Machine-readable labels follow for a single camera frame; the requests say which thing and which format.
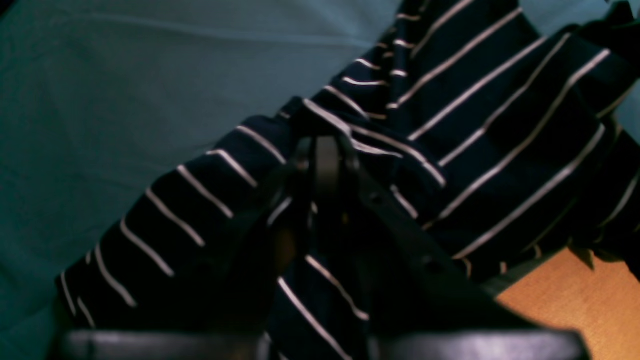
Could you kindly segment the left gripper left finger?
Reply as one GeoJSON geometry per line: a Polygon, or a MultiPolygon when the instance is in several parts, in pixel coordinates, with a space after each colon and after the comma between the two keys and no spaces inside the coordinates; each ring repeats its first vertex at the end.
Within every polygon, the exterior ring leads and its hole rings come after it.
{"type": "Polygon", "coordinates": [[[77,328],[57,360],[268,359],[262,337],[284,266],[306,228],[316,141],[256,186],[217,198],[210,170],[182,165],[149,187],[83,260],[57,280],[77,328]]]}

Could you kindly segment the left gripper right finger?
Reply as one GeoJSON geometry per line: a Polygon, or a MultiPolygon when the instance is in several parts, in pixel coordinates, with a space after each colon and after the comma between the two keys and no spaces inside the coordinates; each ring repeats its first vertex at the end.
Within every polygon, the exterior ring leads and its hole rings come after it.
{"type": "Polygon", "coordinates": [[[537,325],[471,283],[360,166],[344,136],[315,140],[317,250],[370,316],[371,360],[589,360],[582,337],[537,325]]]}

